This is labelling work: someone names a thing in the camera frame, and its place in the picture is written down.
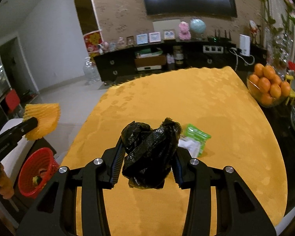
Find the person's left hand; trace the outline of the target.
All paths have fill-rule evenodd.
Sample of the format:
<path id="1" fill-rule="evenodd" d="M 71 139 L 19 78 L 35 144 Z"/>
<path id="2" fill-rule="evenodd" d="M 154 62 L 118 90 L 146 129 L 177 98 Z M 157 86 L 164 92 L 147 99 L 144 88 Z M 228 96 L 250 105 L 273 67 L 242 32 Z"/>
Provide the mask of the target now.
<path id="1" fill-rule="evenodd" d="M 4 171 L 4 166 L 0 164 L 0 194 L 4 199 L 10 199 L 14 195 L 11 179 Z"/>

